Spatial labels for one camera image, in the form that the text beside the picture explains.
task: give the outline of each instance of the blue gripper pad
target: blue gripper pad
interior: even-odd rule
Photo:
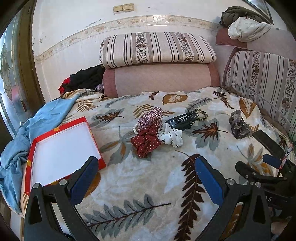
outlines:
[[[221,206],[224,202],[223,190],[201,158],[204,159],[203,156],[200,156],[195,159],[195,171],[198,177],[200,178],[202,184],[204,185],[205,189],[207,190],[207,193],[209,194],[212,202]]]
[[[267,163],[268,165],[271,165],[273,167],[275,167],[276,169],[279,169],[279,166],[281,165],[281,160],[274,157],[274,156],[271,156],[269,154],[264,154],[263,155],[263,161],[265,163]]]
[[[70,192],[70,203],[74,206],[81,203],[85,196],[92,180],[94,179],[96,173],[98,172],[98,159],[93,158],[89,165],[86,167],[84,172],[79,176],[74,186],[71,188]]]

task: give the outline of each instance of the decorative wall border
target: decorative wall border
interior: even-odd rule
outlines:
[[[176,15],[146,15],[146,16],[137,16],[118,19],[114,21],[105,22],[98,24],[82,30],[78,33],[73,34],[70,37],[67,37],[50,47],[44,53],[38,56],[34,56],[35,63],[41,63],[50,56],[56,54],[57,52],[63,50],[66,47],[69,47],[72,44],[75,44],[81,40],[87,39],[89,37],[106,33],[114,29],[121,28],[130,28],[130,27],[146,27],[146,26],[166,26],[166,25],[179,25],[179,26],[190,26],[197,28],[209,29],[212,31],[218,31],[222,28],[218,23],[212,23],[206,20],[201,20],[198,18],[189,18]]]

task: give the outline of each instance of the white polka dot scrunchie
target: white polka dot scrunchie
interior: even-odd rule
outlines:
[[[178,129],[172,129],[170,124],[164,123],[157,131],[157,138],[163,144],[170,145],[173,147],[180,147],[183,145],[182,131]]]

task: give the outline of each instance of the open box lid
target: open box lid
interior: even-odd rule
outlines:
[[[80,169],[90,156],[106,167],[85,117],[68,122],[33,140],[25,173],[25,193],[34,183],[56,184]]]

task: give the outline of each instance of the striped cushion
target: striped cushion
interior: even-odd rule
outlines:
[[[143,63],[215,60],[214,50],[202,36],[187,33],[113,35],[106,38],[100,48],[100,65],[107,69]]]
[[[237,52],[226,74],[226,86],[234,87],[266,109],[293,141],[296,140],[295,82],[295,61],[255,51]]]

